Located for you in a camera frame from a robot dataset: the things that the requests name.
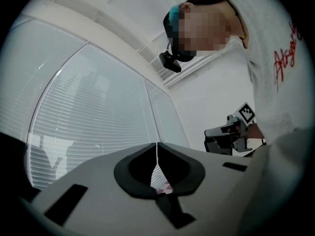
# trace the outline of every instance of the pink checkered pattern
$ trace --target pink checkered pattern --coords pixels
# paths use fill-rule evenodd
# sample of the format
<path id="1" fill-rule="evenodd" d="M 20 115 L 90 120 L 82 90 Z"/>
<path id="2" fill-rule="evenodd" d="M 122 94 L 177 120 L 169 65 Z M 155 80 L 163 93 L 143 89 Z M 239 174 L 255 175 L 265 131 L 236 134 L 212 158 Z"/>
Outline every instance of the pink checkered pattern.
<path id="1" fill-rule="evenodd" d="M 173 192 L 172 186 L 169 184 L 168 181 L 166 181 L 161 188 L 157 191 L 157 194 L 165 193 L 165 194 L 170 194 Z"/>

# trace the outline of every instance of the neck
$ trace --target neck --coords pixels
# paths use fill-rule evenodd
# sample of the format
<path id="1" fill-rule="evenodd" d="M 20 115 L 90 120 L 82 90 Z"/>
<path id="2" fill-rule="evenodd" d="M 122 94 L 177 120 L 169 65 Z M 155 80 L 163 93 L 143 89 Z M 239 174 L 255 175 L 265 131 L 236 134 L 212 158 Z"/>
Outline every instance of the neck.
<path id="1" fill-rule="evenodd" d="M 216 5 L 228 21 L 231 27 L 231 35 L 240 38 L 244 37 L 246 31 L 245 26 L 242 25 L 240 18 L 236 16 L 234 8 L 227 1 L 217 3 Z"/>

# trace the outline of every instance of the red cursive lettering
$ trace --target red cursive lettering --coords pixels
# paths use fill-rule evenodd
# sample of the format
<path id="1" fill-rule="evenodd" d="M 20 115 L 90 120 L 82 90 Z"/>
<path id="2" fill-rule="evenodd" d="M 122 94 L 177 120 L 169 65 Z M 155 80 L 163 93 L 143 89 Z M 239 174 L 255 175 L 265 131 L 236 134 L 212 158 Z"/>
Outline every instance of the red cursive lettering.
<path id="1" fill-rule="evenodd" d="M 284 69 L 288 65 L 288 60 L 290 59 L 290 66 L 293 67 L 295 63 L 294 55 L 296 48 L 296 41 L 302 40 L 302 34 L 298 31 L 294 23 L 290 23 L 291 27 L 291 41 L 289 49 L 283 51 L 280 49 L 280 55 L 275 51 L 275 63 L 274 63 L 274 75 L 275 75 L 275 85 L 277 85 L 277 92 L 279 90 L 279 74 L 281 75 L 281 82 L 284 81 Z"/>

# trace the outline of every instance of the ear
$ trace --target ear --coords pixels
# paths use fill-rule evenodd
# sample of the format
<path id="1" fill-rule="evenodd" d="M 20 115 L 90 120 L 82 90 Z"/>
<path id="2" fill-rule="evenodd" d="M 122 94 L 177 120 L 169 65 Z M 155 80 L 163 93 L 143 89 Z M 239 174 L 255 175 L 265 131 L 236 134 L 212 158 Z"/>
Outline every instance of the ear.
<path id="1" fill-rule="evenodd" d="M 193 5 L 191 2 L 184 2 L 179 6 L 180 11 L 185 11 L 187 9 L 193 8 L 195 5 Z"/>

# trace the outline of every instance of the gray shirt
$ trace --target gray shirt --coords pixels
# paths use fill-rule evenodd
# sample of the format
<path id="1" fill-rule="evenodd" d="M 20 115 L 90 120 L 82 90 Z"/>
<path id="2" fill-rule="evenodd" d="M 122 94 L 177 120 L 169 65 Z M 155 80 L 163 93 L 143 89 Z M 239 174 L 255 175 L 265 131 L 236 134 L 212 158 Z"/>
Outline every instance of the gray shirt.
<path id="1" fill-rule="evenodd" d="M 248 31 L 256 120 L 266 142 L 314 125 L 315 74 L 302 34 L 278 0 L 229 0 Z"/>

